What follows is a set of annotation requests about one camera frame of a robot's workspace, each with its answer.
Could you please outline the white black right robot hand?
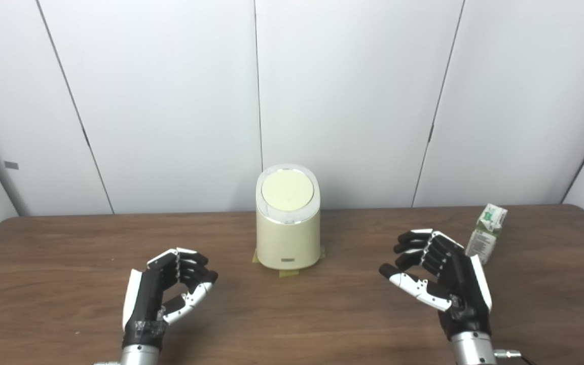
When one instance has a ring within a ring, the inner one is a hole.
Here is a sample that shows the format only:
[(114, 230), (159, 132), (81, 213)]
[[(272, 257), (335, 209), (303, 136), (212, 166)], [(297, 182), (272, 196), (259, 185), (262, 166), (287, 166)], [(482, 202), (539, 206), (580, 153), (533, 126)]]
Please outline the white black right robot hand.
[(399, 235), (393, 251), (395, 263), (382, 264), (379, 273), (436, 309), (448, 340), (467, 332), (492, 335), (493, 300), (478, 255), (468, 256), (462, 245), (434, 229)]

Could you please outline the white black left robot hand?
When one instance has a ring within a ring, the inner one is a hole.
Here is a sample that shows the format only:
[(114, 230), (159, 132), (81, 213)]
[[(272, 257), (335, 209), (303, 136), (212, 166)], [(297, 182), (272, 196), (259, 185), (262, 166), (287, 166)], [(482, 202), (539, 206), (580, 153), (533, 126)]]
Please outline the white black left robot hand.
[(131, 270), (123, 305), (122, 347), (162, 349), (168, 326), (192, 312), (211, 291), (218, 273), (197, 251), (172, 248)]

